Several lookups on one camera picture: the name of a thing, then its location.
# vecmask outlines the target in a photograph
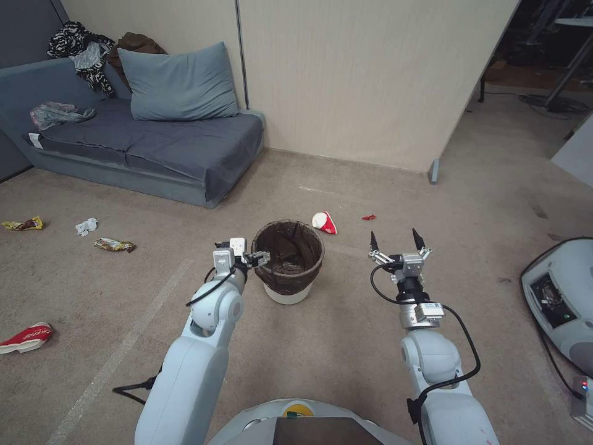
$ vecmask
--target gray pillow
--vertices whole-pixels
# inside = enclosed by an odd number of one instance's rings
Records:
[[[238,113],[223,42],[170,56],[118,49],[138,121],[195,121]]]

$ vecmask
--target zebra print clothing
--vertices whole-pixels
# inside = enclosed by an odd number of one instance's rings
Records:
[[[92,90],[100,88],[107,96],[114,96],[115,91],[103,74],[105,59],[113,45],[109,37],[87,31],[80,22],[66,22],[49,40],[47,54],[52,59],[69,57],[76,74]]]

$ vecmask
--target beige wall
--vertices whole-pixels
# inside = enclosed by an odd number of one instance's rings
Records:
[[[62,0],[71,19],[170,53],[220,40],[243,102],[233,0]],[[518,0],[241,0],[266,146],[427,171]]]
[[[233,0],[62,0],[70,20],[117,41],[146,34],[169,54],[197,51],[221,40],[229,52],[240,106],[245,105]]]

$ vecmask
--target snack wrapper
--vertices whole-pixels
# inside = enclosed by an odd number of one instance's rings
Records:
[[[119,252],[120,250],[127,250],[130,253],[136,248],[134,243],[129,241],[118,241],[112,240],[111,238],[99,238],[95,241],[95,247],[103,250],[109,250],[110,252]]]
[[[19,232],[31,229],[41,230],[43,228],[43,221],[39,218],[39,216],[35,216],[34,218],[28,219],[25,222],[4,221],[2,225],[8,230],[16,230]]]

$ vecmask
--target clothing pile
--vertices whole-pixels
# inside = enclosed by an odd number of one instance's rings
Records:
[[[111,97],[115,91],[103,74],[103,65],[113,45],[109,37],[87,31],[80,22],[66,22],[49,40],[48,56],[52,59],[69,57],[76,74],[86,80],[92,90],[100,88]]]
[[[113,47],[109,55],[107,55],[107,62],[113,66],[119,77],[125,83],[125,86],[130,88],[128,80],[125,78],[124,68],[122,67],[122,61],[119,59],[118,48],[127,49],[128,51],[134,51],[136,53],[144,54],[167,54],[161,45],[156,43],[150,37],[144,34],[136,34],[127,32],[124,36],[117,41],[117,45]]]

